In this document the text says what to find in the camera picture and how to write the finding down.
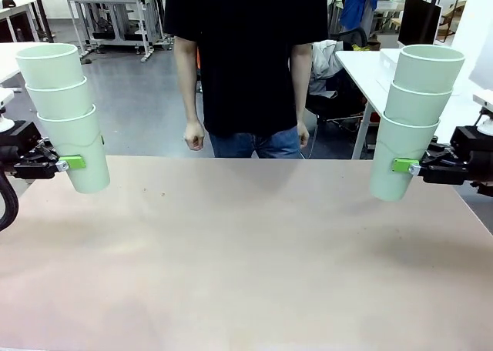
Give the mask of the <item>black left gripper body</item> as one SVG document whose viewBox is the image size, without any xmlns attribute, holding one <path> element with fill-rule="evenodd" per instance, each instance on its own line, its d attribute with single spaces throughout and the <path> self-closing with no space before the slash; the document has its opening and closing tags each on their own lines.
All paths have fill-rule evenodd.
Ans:
<svg viewBox="0 0 493 351">
<path fill-rule="evenodd" d="M 17 176 L 15 164 L 20 162 L 22 156 L 22 150 L 18 146 L 2 145 L 0 147 L 1 171 L 9 176 Z"/>
</svg>

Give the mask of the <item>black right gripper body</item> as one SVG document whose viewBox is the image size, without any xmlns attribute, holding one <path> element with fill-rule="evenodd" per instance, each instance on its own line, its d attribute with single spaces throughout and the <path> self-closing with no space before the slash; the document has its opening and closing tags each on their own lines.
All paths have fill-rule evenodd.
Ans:
<svg viewBox="0 0 493 351">
<path fill-rule="evenodd" d="M 492 152 L 470 152 L 468 179 L 472 182 L 492 182 Z"/>
</svg>

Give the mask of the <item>person's left hand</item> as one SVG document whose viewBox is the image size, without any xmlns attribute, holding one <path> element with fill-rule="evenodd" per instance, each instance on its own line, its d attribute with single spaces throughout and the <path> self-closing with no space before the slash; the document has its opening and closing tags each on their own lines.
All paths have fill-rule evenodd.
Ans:
<svg viewBox="0 0 493 351">
<path fill-rule="evenodd" d="M 300 141 L 300 147 L 306 147 L 310 139 L 310 133 L 308 132 L 307 127 L 303 121 L 297 123 L 297 134 Z"/>
</svg>

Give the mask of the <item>person's right hand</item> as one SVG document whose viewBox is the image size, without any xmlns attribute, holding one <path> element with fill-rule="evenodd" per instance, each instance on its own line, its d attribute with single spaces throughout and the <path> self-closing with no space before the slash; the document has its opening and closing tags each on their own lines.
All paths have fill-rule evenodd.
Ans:
<svg viewBox="0 0 493 351">
<path fill-rule="evenodd" d="M 199 121 L 187 122 L 183 138 L 190 150 L 200 151 L 205 138 L 202 124 Z"/>
</svg>

